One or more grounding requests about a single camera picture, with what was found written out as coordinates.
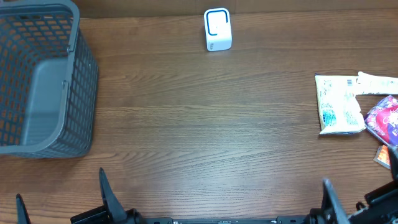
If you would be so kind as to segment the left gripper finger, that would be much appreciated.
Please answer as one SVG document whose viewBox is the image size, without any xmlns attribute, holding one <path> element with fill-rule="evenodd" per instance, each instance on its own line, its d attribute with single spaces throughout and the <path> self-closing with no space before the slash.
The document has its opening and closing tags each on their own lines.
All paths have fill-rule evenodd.
<svg viewBox="0 0 398 224">
<path fill-rule="evenodd" d="M 20 194 L 16 195 L 16 208 L 17 208 L 17 223 L 18 224 L 31 224 L 29 214 L 25 207 L 25 203 Z"/>
<path fill-rule="evenodd" d="M 102 167 L 99 168 L 99 182 L 101 189 L 101 197 L 103 204 L 108 213 L 109 219 L 113 223 L 121 223 L 127 219 L 127 213 L 125 212 L 123 206 L 116 198 L 109 184 L 106 173 Z"/>
</svg>

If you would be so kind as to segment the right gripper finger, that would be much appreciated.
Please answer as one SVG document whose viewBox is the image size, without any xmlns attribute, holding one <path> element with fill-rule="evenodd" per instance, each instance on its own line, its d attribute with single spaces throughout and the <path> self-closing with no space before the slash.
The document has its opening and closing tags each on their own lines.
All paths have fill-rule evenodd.
<svg viewBox="0 0 398 224">
<path fill-rule="evenodd" d="M 327 224 L 349 224 L 348 216 L 329 179 L 323 179 L 322 217 Z"/>
<path fill-rule="evenodd" d="M 397 158 L 397 147 L 388 147 L 390 167 L 392 179 L 394 182 L 398 182 L 398 158 Z"/>
</svg>

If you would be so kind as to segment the orange snack packet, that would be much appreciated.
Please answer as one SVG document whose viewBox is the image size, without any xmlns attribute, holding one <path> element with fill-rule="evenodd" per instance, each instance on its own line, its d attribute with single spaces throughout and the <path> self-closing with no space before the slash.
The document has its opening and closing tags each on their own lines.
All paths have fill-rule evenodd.
<svg viewBox="0 0 398 224">
<path fill-rule="evenodd" d="M 388 147 L 385 145 L 379 146 L 376 155 L 373 159 L 374 162 L 382 165 L 383 167 L 390 169 L 389 152 Z"/>
</svg>

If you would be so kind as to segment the red purple liners pack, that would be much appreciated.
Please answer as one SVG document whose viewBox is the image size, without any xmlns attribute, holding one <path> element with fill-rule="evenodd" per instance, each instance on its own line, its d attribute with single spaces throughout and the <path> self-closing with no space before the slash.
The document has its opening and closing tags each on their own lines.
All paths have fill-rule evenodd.
<svg viewBox="0 0 398 224">
<path fill-rule="evenodd" d="M 397 99 L 383 98 L 364 117 L 366 128 L 388 146 L 397 146 Z"/>
</svg>

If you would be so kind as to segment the cream snack bag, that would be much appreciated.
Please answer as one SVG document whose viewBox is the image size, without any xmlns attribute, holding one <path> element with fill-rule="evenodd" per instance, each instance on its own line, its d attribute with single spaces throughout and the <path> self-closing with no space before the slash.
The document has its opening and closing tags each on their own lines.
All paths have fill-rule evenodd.
<svg viewBox="0 0 398 224">
<path fill-rule="evenodd" d="M 357 76 L 315 75 L 321 135 L 356 134 L 365 129 Z"/>
</svg>

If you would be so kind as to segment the white conditioner tube gold cap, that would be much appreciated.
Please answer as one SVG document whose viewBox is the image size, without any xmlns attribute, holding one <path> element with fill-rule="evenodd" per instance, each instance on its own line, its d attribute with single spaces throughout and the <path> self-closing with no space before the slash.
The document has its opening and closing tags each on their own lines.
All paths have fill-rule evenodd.
<svg viewBox="0 0 398 224">
<path fill-rule="evenodd" d="M 357 95 L 396 95 L 397 78 L 370 75 L 358 72 Z"/>
</svg>

